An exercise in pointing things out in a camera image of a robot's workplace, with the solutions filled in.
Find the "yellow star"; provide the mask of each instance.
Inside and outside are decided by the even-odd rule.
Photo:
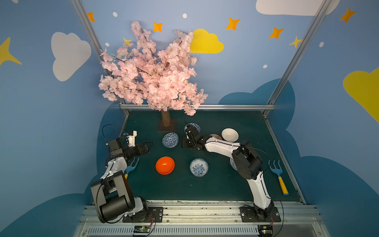
[[[124,38],[124,41],[125,41],[124,45],[126,45],[126,44],[129,45],[129,43],[131,42],[131,40],[126,40],[125,38]]]
[[[283,30],[284,30],[284,29],[280,29],[280,30],[278,30],[277,28],[274,27],[274,31],[273,31],[273,33],[270,35],[269,39],[272,38],[272,37],[279,39],[279,35],[280,35],[280,33],[281,33]]]
[[[229,30],[229,29],[237,30],[237,23],[238,23],[240,20],[241,20],[241,19],[233,20],[232,18],[229,17],[229,25],[228,25],[228,27],[226,27],[225,30]]]
[[[345,15],[343,15],[340,20],[344,20],[345,23],[347,23],[349,21],[349,18],[352,15],[354,15],[355,13],[356,13],[356,11],[350,11],[350,8],[348,8],[348,10],[346,11]]]
[[[8,37],[1,45],[0,45],[0,65],[5,61],[12,61],[14,63],[22,64],[19,60],[13,57],[9,53],[9,43],[11,42],[11,38]]]
[[[157,24],[155,22],[153,22],[153,23],[154,23],[154,31],[160,31],[160,32],[162,32],[162,25],[163,25],[163,23],[161,23],[161,24]]]
[[[289,44],[289,45],[294,45],[295,48],[298,47],[298,43],[300,43],[300,41],[302,41],[302,39],[298,39],[298,37],[296,36],[296,40],[292,42],[292,44]]]
[[[95,19],[94,19],[94,13],[87,13],[87,14],[88,14],[88,17],[89,17],[90,21],[96,22]]]

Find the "ventilation grille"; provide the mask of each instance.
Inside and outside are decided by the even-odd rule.
[[[91,226],[87,236],[130,236],[133,228],[128,227],[104,227]],[[156,226],[151,235],[258,235],[258,226],[238,226],[238,225],[208,225],[208,226]]]

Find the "blue and white bowl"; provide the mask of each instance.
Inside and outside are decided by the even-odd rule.
[[[196,158],[189,165],[189,169],[191,170],[191,173],[196,177],[203,177],[207,174],[209,166],[204,159]]]
[[[233,169],[237,170],[237,166],[236,166],[236,163],[234,162],[233,158],[230,159],[230,165],[233,167]]]
[[[200,126],[199,125],[197,125],[194,122],[190,122],[189,124],[195,126],[195,128],[197,129],[197,131],[200,132]]]
[[[175,147],[178,144],[178,142],[179,136],[174,132],[166,134],[162,139],[162,144],[167,148]]]

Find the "blue garden fork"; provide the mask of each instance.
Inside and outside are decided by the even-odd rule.
[[[280,160],[278,160],[278,166],[279,166],[279,169],[276,168],[276,165],[275,165],[275,160],[273,162],[274,164],[274,169],[271,168],[271,165],[270,165],[270,160],[268,160],[268,166],[270,167],[270,170],[274,173],[274,174],[277,174],[278,175],[278,179],[279,179],[279,183],[280,183],[280,187],[282,188],[282,191],[283,191],[283,194],[284,195],[288,195],[288,191],[287,191],[287,188],[283,182],[283,179],[282,177],[280,176],[282,173],[283,173],[283,170],[280,166]]]
[[[136,158],[133,158],[133,160],[132,160],[132,162],[130,163],[130,165],[129,165],[128,167],[126,167],[126,169],[125,169],[125,179],[128,178],[129,172],[130,172],[130,171],[133,171],[133,170],[136,168],[136,166],[137,166],[137,164],[138,164],[138,162],[139,162],[139,158],[137,159],[136,164],[133,166],[133,163],[134,163],[134,160],[135,160],[135,159],[136,159]]]

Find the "table surface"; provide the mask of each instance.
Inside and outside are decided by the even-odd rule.
[[[154,142],[150,152],[140,156],[136,169],[129,173],[127,180],[134,196],[155,200],[253,201],[247,181],[231,167],[229,157],[182,148],[185,121],[197,123],[203,135],[215,133],[221,136],[223,129],[233,128],[239,134],[237,142],[249,141],[254,148],[265,151],[271,160],[281,160],[259,111],[197,111],[194,116],[187,116],[183,111],[170,111],[170,115],[177,119],[176,133],[179,135],[179,144],[174,148],[162,145],[162,138],[167,133],[157,132],[160,112],[130,112],[125,130],[137,131],[136,143]],[[257,152],[263,159],[265,170],[268,167],[268,157]],[[155,169],[157,160],[163,156],[169,156],[175,161],[175,168],[168,175],[159,174]],[[209,171],[203,177],[195,177],[190,171],[191,161],[198,157],[209,164]],[[283,195],[277,175],[267,169],[264,179],[269,195],[281,201],[300,201],[284,165],[282,169],[281,176],[289,195]]]

